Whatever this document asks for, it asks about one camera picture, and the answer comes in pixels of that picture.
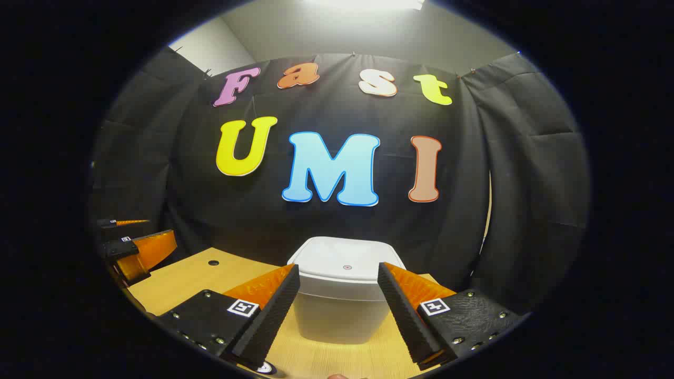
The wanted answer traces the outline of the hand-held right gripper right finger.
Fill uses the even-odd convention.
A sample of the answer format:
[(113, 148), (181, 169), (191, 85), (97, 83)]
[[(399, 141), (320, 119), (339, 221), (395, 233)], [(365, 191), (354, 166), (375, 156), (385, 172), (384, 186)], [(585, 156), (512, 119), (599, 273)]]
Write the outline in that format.
[(422, 371), (464, 361), (527, 319), (478, 288), (455, 292), (389, 262), (379, 264), (377, 282)]

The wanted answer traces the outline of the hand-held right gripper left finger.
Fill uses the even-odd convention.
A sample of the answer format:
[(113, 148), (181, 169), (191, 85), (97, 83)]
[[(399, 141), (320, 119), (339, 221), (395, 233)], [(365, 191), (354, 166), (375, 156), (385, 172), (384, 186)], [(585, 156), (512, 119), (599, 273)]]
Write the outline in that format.
[(200, 290), (153, 321), (217, 359), (259, 368), (299, 288), (299, 265), (288, 264), (224, 292)]

